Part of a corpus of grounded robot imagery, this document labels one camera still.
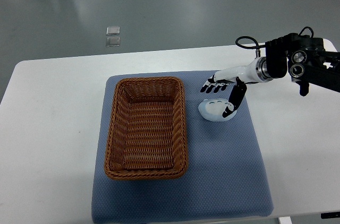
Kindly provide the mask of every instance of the blue mat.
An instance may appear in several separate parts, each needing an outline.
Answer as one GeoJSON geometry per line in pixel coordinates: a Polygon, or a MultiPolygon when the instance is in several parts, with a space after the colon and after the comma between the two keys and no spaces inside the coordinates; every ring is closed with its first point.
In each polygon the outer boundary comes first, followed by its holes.
{"type": "Polygon", "coordinates": [[[206,98],[229,98],[232,86],[200,93],[215,71],[169,72],[110,77],[101,116],[92,195],[94,223],[148,223],[268,216],[273,203],[248,105],[227,122],[209,122],[198,112],[206,98]],[[115,181],[104,173],[112,98],[127,77],[176,76],[185,87],[189,168],[174,180],[115,181]]]}

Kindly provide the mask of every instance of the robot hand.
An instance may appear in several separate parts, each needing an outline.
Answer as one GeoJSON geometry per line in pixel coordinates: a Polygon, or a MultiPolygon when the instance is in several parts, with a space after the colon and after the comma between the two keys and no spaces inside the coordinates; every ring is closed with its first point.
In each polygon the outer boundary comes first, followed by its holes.
{"type": "Polygon", "coordinates": [[[214,76],[215,75],[210,77],[205,82],[205,84],[203,85],[203,87],[201,89],[201,92],[211,93],[211,91],[214,89],[214,93],[217,93],[220,89],[222,91],[224,91],[227,88],[227,86],[234,83],[234,82],[228,81],[228,80],[221,80],[221,81],[215,82],[214,76]]]}
{"type": "MultiPolygon", "coordinates": [[[[272,79],[267,73],[266,58],[260,57],[259,51],[257,51],[257,57],[248,66],[237,66],[217,71],[204,83],[201,92],[211,93],[213,90],[213,93],[217,93],[220,89],[223,91],[227,86],[236,83],[229,99],[225,99],[228,105],[220,105],[221,108],[225,109],[216,111],[216,115],[222,113],[222,117],[215,121],[226,121],[235,115],[240,106],[247,90],[247,83],[269,82],[272,79]]],[[[211,118],[205,117],[205,110],[199,110],[205,119],[211,120],[211,118]]]]}

